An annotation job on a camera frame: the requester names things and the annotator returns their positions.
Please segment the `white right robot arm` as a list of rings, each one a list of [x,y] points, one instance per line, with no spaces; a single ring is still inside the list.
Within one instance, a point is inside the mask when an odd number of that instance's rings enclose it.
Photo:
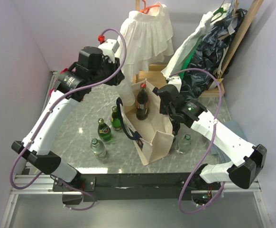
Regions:
[[[196,99],[186,101],[174,85],[166,85],[157,92],[161,106],[177,123],[200,133],[222,150],[230,162],[205,165],[194,177],[195,186],[205,189],[210,183],[231,181],[242,189],[248,189],[264,167],[267,149],[247,142],[225,125]]]

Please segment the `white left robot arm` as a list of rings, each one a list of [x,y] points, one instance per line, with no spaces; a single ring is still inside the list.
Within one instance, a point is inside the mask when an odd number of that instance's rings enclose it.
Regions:
[[[14,141],[11,148],[44,174],[52,174],[64,181],[71,191],[81,185],[80,172],[62,161],[50,149],[70,112],[97,85],[117,86],[124,79],[115,47],[84,47],[78,61],[63,71],[55,81],[45,110],[30,133],[22,141]]]

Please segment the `clear plastic bottle blue cap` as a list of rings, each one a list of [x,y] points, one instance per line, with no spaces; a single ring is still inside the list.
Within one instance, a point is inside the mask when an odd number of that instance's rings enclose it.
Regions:
[[[122,80],[117,86],[117,91],[124,105],[131,106],[134,104],[135,97],[132,92],[131,85],[126,79]]]

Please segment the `large cola bottle red cap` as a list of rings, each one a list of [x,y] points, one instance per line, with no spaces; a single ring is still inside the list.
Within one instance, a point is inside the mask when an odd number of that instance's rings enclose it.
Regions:
[[[140,91],[136,99],[136,117],[139,120],[145,120],[148,112],[148,94],[146,83],[140,84]]]

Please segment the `beige canvas tote bag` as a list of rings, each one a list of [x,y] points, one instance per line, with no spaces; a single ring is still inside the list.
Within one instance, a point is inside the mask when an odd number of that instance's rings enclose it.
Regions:
[[[144,166],[166,157],[171,149],[174,135],[173,126],[168,115],[161,114],[160,98],[154,87],[147,80],[146,93],[148,100],[148,116],[145,120],[136,117],[137,105],[127,106],[121,98],[117,98],[117,113],[126,136],[133,141],[140,160]]]

